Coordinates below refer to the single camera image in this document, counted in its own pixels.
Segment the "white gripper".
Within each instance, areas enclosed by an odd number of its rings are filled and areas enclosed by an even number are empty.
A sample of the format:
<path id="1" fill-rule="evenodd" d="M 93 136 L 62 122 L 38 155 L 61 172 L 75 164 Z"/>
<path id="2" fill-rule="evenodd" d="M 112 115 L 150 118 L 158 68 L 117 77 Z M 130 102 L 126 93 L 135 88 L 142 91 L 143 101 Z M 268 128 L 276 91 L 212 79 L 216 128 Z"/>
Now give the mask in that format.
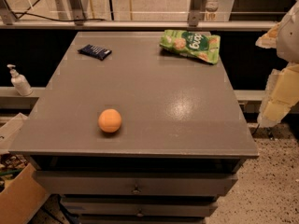
<path id="1" fill-rule="evenodd" d="M 270 128 L 279 124 L 299 102 L 299 1 L 255 45 L 277 48 L 278 57 L 289 62 L 281 71 L 273 69 L 266 83 L 257 120 L 262 128 Z"/>

